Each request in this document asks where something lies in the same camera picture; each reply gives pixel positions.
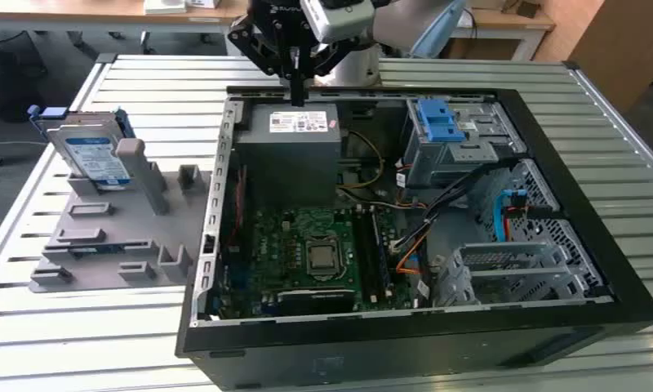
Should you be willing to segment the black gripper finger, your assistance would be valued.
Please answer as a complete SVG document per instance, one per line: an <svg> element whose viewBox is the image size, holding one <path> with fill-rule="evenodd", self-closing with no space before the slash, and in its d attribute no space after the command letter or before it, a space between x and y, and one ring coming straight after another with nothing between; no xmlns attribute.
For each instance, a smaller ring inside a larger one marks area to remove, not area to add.
<svg viewBox="0 0 653 392"><path fill-rule="evenodd" d="M255 27L250 15L239 18L228 33L231 43L267 75L278 76L290 89L292 106L302 106L302 74L295 51L283 42L274 47Z"/></svg>
<svg viewBox="0 0 653 392"><path fill-rule="evenodd" d="M315 84L366 87L374 84L374 41L354 37L331 44L312 39L300 46L302 106Z"/></svg>

